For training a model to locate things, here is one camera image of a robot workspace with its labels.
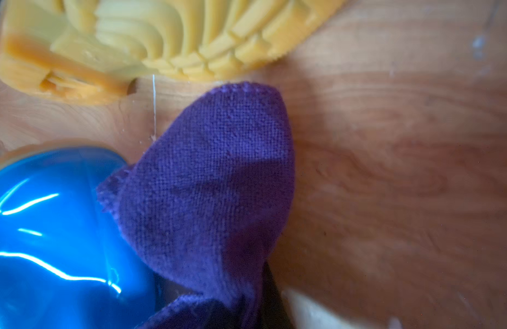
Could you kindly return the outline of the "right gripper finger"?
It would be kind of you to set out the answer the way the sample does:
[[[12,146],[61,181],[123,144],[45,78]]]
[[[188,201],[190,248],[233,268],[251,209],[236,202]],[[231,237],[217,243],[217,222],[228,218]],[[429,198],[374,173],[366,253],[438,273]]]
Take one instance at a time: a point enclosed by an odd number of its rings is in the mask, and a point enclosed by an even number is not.
[[[259,311],[259,328],[294,329],[285,311],[281,294],[268,263],[263,268],[263,294]]]

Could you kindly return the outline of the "purple cloth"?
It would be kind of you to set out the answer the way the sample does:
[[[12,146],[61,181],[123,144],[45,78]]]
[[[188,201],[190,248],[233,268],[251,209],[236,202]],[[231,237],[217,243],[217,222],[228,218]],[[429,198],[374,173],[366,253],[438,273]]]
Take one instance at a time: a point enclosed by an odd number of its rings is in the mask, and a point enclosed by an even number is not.
[[[272,86],[241,82],[194,101],[135,164],[97,187],[122,237],[188,289],[143,328],[259,328],[263,268],[289,218],[295,152]]]

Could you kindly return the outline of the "bright blue rubber boot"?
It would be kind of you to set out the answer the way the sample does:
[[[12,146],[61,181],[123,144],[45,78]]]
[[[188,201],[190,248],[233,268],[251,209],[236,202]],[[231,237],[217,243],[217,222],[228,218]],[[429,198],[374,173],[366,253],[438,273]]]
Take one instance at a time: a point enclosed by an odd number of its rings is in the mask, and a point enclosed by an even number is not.
[[[0,328],[136,328],[157,282],[97,201],[126,165],[92,145],[0,156]]]

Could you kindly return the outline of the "teal boot with yellow sole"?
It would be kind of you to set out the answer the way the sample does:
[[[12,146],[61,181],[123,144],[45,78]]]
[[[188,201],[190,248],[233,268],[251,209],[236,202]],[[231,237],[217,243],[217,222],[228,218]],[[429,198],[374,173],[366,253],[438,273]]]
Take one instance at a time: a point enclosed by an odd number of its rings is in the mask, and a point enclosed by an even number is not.
[[[134,80],[226,81],[285,56],[341,1],[0,1],[0,80],[104,105]]]

